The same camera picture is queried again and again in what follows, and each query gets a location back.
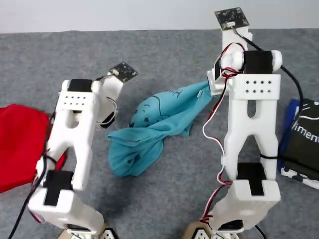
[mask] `blue fabric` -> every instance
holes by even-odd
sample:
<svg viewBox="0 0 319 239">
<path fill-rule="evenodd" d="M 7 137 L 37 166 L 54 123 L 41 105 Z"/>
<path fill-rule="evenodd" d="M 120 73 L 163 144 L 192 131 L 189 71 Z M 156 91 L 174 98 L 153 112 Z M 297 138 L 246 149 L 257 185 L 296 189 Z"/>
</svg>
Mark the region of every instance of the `blue fabric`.
<svg viewBox="0 0 319 239">
<path fill-rule="evenodd" d="M 130 128 L 108 135 L 109 163 L 118 176 L 139 176 L 161 155 L 167 136 L 189 135 L 193 120 L 211 101 L 208 82 L 162 92 L 139 104 Z"/>
</svg>

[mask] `red fabric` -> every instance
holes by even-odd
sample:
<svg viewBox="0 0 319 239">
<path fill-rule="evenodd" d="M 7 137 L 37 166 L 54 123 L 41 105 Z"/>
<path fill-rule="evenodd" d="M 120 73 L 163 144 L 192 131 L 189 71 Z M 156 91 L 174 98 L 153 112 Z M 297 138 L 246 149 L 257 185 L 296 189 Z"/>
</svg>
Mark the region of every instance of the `red fabric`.
<svg viewBox="0 0 319 239">
<path fill-rule="evenodd" d="M 43 151 L 49 117 L 21 105 L 0 108 L 0 193 L 30 183 Z M 58 160 L 61 168 L 65 154 Z"/>
</svg>

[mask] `white wall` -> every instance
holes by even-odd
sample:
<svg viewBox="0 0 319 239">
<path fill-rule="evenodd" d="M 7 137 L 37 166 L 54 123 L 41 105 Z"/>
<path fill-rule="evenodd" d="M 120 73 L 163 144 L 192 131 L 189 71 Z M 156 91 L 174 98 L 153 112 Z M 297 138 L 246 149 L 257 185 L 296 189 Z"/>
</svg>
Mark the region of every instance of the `white wall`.
<svg viewBox="0 0 319 239">
<path fill-rule="evenodd" d="M 252 28 L 319 25 L 319 0 L 0 0 L 0 32 L 216 29 L 237 6 Z"/>
</svg>

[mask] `wooden base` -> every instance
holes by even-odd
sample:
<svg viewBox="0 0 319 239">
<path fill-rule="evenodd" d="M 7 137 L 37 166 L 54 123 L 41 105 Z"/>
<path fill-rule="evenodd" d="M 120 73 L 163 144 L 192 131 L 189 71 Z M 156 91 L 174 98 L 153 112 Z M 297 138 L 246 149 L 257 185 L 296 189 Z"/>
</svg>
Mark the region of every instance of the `wooden base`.
<svg viewBox="0 0 319 239">
<path fill-rule="evenodd" d="M 189 226 L 187 227 L 182 239 L 192 239 L 197 228 L 204 228 L 205 232 L 210 237 L 210 233 L 209 233 L 209 229 L 208 229 L 207 224 L 201 223 L 201 222 L 193 222 L 193 223 L 189 224 Z"/>
<path fill-rule="evenodd" d="M 103 229 L 102 229 L 102 231 L 101 231 L 101 233 L 100 233 L 100 235 L 99 235 L 99 238 L 102 236 L 102 234 L 103 234 L 105 228 L 108 228 L 107 223 L 104 223 Z M 71 239 L 72 236 L 73 236 L 72 234 L 70 234 L 70 233 L 68 233 L 66 230 L 64 230 L 64 231 L 59 235 L 59 237 L 58 237 L 57 239 Z"/>
</svg>

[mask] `circuit board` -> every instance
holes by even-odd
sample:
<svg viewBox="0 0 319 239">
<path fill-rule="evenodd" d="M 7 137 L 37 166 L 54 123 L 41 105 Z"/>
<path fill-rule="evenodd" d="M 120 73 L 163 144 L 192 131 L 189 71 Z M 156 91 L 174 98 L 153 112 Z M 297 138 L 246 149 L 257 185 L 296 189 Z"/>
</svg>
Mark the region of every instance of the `circuit board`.
<svg viewBox="0 0 319 239">
<path fill-rule="evenodd" d="M 136 70 L 134 70 L 125 62 L 122 62 L 116 65 L 115 67 L 111 68 L 110 72 L 123 83 L 129 81 L 131 78 L 139 74 Z"/>
<path fill-rule="evenodd" d="M 240 7 L 216 11 L 215 15 L 222 31 L 231 29 L 231 27 L 227 25 L 229 22 L 235 23 L 234 28 L 249 26 L 249 22 Z"/>
</svg>

